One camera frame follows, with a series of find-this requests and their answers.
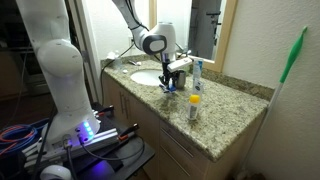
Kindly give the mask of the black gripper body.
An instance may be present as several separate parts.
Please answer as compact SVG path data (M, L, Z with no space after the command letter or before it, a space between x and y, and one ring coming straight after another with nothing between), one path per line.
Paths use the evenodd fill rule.
M171 72L168 70L168 65L170 62L162 62L162 70L164 77L171 77Z

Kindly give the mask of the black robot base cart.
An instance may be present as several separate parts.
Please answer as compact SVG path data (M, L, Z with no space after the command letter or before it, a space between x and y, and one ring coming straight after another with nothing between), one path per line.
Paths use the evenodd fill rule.
M44 153L39 165L36 160L41 139L25 148L24 168L41 180L128 180L142 169L155 151L135 134L137 125L124 129L113 117L113 106L92 104L94 113L102 121L102 132L90 143L67 148L61 146L53 154Z

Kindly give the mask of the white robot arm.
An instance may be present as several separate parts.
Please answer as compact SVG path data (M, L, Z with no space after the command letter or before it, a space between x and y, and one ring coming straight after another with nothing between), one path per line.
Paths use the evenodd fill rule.
M134 0L112 0L131 30L136 47L148 55L159 53L164 64L175 60L176 35L170 22L148 30L135 12ZM84 81L83 58L71 43L69 17L64 0L16 0L31 45L48 84L57 114L42 134L44 151L53 155L69 135L92 141L100 129L93 114Z

